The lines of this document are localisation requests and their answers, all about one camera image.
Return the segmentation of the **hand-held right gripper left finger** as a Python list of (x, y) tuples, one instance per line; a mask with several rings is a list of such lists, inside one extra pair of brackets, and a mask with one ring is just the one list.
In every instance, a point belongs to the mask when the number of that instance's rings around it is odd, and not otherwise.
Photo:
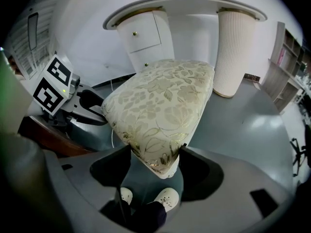
[(127, 145), (95, 161), (90, 174), (103, 186), (121, 186), (130, 166), (131, 147)]

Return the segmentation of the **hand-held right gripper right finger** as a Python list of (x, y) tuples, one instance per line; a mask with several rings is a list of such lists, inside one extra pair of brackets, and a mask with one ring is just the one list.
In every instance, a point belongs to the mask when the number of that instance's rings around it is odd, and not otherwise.
[(221, 166), (183, 145), (179, 149), (179, 169), (183, 176), (182, 202), (205, 200), (224, 180)]

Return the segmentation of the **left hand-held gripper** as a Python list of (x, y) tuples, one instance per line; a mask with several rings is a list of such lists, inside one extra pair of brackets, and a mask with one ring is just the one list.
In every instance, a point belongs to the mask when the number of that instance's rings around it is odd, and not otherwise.
[(71, 119), (102, 126), (105, 118), (90, 118), (90, 108), (104, 99), (81, 83), (80, 76), (56, 54), (48, 61), (33, 84), (33, 115), (42, 116), (48, 125), (65, 127)]

